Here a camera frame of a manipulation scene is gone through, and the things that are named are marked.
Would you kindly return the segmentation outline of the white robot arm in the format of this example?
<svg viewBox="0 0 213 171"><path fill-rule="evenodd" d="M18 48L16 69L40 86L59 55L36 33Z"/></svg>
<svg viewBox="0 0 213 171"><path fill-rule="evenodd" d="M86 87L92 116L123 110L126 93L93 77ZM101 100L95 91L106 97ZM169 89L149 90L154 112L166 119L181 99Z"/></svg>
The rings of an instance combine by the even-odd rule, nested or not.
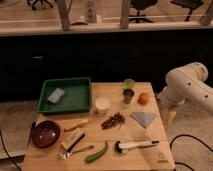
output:
<svg viewBox="0 0 213 171"><path fill-rule="evenodd" d="M170 70L165 77L166 86L157 98L162 105L162 121L168 126L175 118L174 108L190 100L213 115L213 88L205 84L208 78L206 66L193 62Z"/></svg>

